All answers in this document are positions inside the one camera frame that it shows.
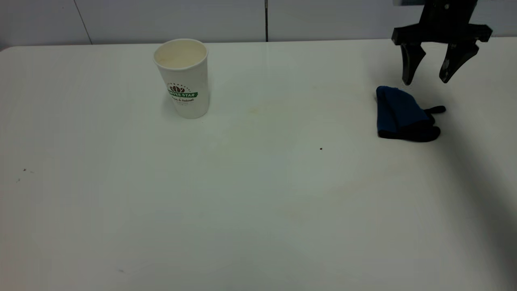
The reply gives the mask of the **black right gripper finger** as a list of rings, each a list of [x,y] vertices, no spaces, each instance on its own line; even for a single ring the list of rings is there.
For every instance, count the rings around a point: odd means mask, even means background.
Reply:
[[[479,47],[476,45],[476,41],[448,44],[445,59],[439,73],[441,81],[448,83],[460,67],[474,57],[478,51]]]
[[[402,81],[405,85],[412,83],[416,70],[426,55],[421,44],[421,42],[414,42],[400,45],[403,64]]]

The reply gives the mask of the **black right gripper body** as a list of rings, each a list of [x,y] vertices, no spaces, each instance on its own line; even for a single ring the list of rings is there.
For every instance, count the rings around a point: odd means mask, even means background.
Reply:
[[[418,23],[394,28],[391,40],[395,45],[487,42],[493,33],[486,24],[470,23],[476,0],[397,0],[396,5],[423,6],[423,10]]]

